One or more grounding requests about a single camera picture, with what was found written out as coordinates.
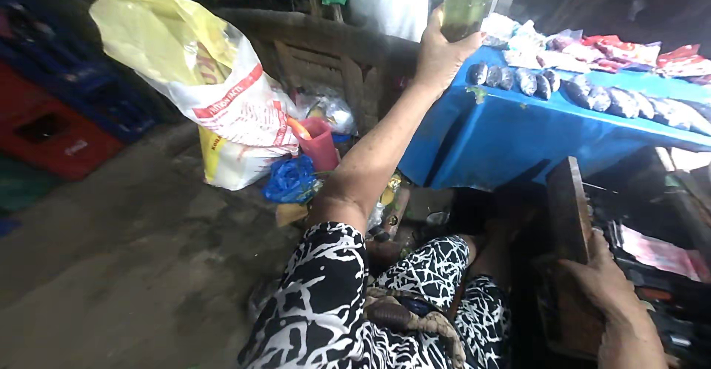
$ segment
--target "glass jar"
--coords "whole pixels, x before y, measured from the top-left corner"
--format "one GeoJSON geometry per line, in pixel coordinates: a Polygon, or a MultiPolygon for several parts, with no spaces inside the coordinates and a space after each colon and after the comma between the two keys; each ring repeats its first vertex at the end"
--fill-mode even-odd
{"type": "Polygon", "coordinates": [[[449,42],[456,42],[481,30],[481,22],[488,16],[492,0],[444,0],[442,34],[449,42]]]}

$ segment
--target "concrete floor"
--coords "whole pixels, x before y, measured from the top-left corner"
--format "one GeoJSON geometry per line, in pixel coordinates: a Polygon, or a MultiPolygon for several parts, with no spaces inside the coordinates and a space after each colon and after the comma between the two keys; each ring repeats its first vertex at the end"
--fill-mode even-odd
{"type": "Polygon", "coordinates": [[[197,131],[155,130],[0,239],[0,369],[229,368],[246,301],[299,230],[255,187],[203,184],[197,131]]]}

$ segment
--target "blue table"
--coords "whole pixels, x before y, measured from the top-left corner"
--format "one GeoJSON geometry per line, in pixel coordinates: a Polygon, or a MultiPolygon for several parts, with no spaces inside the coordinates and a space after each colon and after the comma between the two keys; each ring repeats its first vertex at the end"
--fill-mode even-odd
{"type": "MultiPolygon", "coordinates": [[[[646,119],[624,119],[575,106],[561,91],[549,101],[486,87],[476,105],[468,93],[467,72],[475,63],[504,66],[501,52],[482,47],[462,66],[449,90],[417,129],[400,161],[400,170],[417,185],[474,187],[491,191],[537,165],[545,169],[567,156],[578,159],[583,176],[596,173],[644,146],[711,151],[711,137],[646,119]]],[[[564,79],[573,73],[560,72],[564,79]]],[[[650,96],[711,103],[711,91],[677,79],[622,71],[586,75],[600,86],[619,86],[650,96]]]]}

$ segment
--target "pink plastic cup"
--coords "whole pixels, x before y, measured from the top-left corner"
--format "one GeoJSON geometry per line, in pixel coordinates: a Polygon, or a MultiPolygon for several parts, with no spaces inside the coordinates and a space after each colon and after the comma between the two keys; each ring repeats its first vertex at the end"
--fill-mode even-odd
{"type": "Polygon", "coordinates": [[[316,172],[330,172],[338,166],[338,155],[331,137],[331,127],[321,118],[307,118],[299,123],[311,134],[310,140],[304,140],[298,134],[298,144],[304,153],[314,161],[316,172]]]}

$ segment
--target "woman's right hand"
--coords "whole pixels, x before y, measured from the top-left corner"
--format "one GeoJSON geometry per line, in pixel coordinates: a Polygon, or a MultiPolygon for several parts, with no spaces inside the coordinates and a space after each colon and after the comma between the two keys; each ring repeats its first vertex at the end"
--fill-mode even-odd
{"type": "Polygon", "coordinates": [[[570,272],[590,301],[608,319],[627,318],[644,312],[644,306],[634,293],[634,285],[612,259],[602,230],[593,229],[588,242],[588,265],[561,259],[559,263],[570,272]]]}
{"type": "Polygon", "coordinates": [[[440,96],[449,87],[464,61],[475,53],[484,41],[484,35],[479,32],[450,43],[441,33],[442,17],[441,6],[430,16],[427,28],[422,34],[417,73],[411,83],[414,86],[423,86],[435,96],[440,96]]]}

